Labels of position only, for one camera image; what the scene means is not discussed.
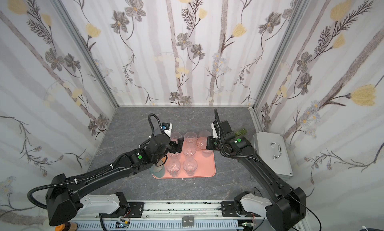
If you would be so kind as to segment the small pink glass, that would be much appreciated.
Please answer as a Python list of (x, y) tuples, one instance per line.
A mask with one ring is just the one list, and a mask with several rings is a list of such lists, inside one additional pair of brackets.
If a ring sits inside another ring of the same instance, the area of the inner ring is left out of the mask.
[(199, 133), (197, 139), (197, 146), (201, 150), (206, 150), (208, 137), (211, 136), (211, 132), (208, 130), (203, 130)]

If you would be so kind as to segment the pink plastic tray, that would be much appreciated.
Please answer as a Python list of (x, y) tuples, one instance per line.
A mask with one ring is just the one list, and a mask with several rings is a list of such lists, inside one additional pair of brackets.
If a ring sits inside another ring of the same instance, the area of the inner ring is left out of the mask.
[[(157, 167), (159, 166), (164, 166), (165, 168), (165, 175), (160, 178), (160, 179), (183, 179), (183, 178), (209, 178), (213, 177), (216, 174), (216, 166), (215, 166), (215, 159), (213, 152), (209, 152), (208, 150), (201, 150), (198, 148), (197, 144), (197, 152), (195, 156), (193, 157), (185, 157), (183, 153), (181, 152), (181, 157), (178, 159), (178, 161), (181, 163), (181, 169), (180, 173), (177, 177), (171, 177), (171, 175), (167, 172), (167, 165), (171, 160), (176, 160), (176, 159), (171, 159), (164, 157), (161, 159), (161, 161), (156, 165)], [(188, 176), (186, 172), (183, 169), (183, 163), (186, 159), (195, 159), (198, 163), (198, 169), (196, 173), (193, 176)]]

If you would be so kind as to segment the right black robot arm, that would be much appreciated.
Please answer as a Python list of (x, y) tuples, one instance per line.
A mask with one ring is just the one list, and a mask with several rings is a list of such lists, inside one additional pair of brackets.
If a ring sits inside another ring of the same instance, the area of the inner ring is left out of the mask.
[(269, 198), (250, 192), (235, 197), (239, 214), (253, 213), (264, 217), (276, 231), (288, 231), (306, 217), (307, 195), (301, 188), (292, 188), (282, 180), (256, 153), (244, 136), (236, 136), (227, 121), (213, 122), (214, 135), (207, 140), (208, 150), (218, 150), (223, 157), (235, 159), (264, 187)]

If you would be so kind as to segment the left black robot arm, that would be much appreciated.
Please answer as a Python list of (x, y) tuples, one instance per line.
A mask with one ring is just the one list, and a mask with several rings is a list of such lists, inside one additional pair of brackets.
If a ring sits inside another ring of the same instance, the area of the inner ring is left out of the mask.
[(184, 138), (172, 141), (167, 134), (158, 134), (143, 147), (122, 153), (114, 162), (82, 175), (54, 177), (52, 183), (28, 191), (27, 198), (48, 212), (50, 226), (73, 219), (84, 208), (81, 199), (93, 191), (119, 179), (150, 169), (168, 153), (182, 152)]

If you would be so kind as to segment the frosted dotted clear cup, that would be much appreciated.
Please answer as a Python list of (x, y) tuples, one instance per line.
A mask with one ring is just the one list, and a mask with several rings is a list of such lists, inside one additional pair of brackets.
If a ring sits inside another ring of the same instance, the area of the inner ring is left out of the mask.
[(197, 152), (197, 147), (193, 143), (187, 143), (183, 145), (182, 153), (185, 157), (193, 157)]

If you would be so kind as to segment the clear faceted glass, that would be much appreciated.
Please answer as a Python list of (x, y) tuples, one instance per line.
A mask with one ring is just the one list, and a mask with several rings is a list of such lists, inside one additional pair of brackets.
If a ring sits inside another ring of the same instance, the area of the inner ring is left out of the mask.
[(180, 159), (181, 157), (181, 154), (180, 153), (168, 153), (167, 154), (168, 158), (171, 158), (171, 159)]
[(180, 173), (181, 163), (178, 160), (171, 160), (167, 165), (167, 172), (171, 177), (177, 177)]
[(172, 132), (171, 133), (171, 141), (178, 141), (178, 139), (182, 138), (183, 136), (179, 132)]

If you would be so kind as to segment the tall teal plastic cup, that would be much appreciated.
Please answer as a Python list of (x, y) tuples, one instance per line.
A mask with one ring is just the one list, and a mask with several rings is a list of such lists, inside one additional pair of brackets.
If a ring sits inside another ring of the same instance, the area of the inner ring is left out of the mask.
[(157, 166), (153, 165), (150, 168), (150, 173), (153, 175), (154, 178), (160, 179), (165, 175), (165, 168), (164, 168), (164, 166), (157, 167)]

